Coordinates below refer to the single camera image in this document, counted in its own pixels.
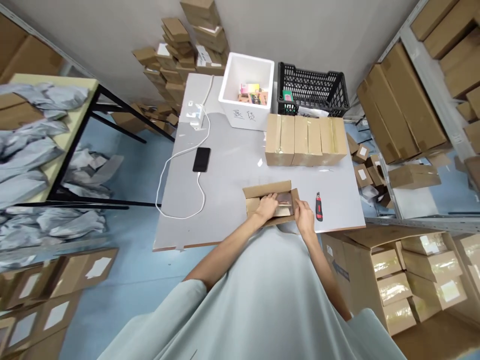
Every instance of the person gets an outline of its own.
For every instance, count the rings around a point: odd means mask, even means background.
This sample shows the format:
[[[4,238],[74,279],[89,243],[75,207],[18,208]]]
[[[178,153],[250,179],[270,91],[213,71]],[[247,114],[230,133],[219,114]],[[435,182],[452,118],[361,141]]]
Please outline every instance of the person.
[[[132,319],[99,360],[405,359],[370,309],[352,318],[297,200],[300,232],[261,227],[276,194],[214,248],[150,314]]]

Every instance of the white wall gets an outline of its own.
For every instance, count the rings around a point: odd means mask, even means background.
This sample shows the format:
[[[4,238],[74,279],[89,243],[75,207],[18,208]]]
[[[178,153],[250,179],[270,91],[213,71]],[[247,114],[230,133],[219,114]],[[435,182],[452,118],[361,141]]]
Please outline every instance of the white wall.
[[[345,73],[352,98],[417,0],[217,0],[230,49],[302,69]],[[156,46],[178,0],[0,0],[112,91],[158,100],[131,51]]]

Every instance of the hand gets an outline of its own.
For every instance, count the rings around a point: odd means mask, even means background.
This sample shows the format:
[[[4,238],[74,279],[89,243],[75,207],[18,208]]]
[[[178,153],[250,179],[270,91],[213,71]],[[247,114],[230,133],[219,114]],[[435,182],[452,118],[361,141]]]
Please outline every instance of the hand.
[[[298,207],[295,209],[295,222],[300,235],[305,240],[311,235],[315,235],[314,212],[310,209],[309,203],[295,199]]]
[[[255,213],[260,215],[265,223],[267,220],[272,218],[278,206],[279,202],[277,201],[277,194],[270,194],[261,198],[260,206]]]

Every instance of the red utility knife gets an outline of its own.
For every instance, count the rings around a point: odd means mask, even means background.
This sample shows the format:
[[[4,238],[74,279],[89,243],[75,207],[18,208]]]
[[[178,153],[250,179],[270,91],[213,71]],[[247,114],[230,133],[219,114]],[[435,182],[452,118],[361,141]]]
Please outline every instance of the red utility knife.
[[[316,219],[320,222],[323,221],[324,220],[324,214],[322,213],[322,199],[320,198],[320,193],[319,192],[316,193],[315,209],[316,209]]]

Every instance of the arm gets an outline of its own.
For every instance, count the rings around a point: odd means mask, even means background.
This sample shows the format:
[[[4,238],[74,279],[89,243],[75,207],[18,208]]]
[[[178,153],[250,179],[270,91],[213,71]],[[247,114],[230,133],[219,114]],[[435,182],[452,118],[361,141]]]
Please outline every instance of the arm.
[[[320,247],[317,234],[314,230],[314,213],[306,201],[297,200],[297,203],[298,207],[295,209],[295,221],[308,252],[310,253],[310,260],[316,274],[318,275],[318,278],[325,289],[325,293],[333,307],[345,321],[348,321],[352,318],[352,315],[342,297],[339,285],[334,278],[324,252]]]
[[[264,196],[252,216],[205,256],[183,281],[201,280],[209,291],[240,256],[247,241],[270,219],[279,205],[277,194]]]

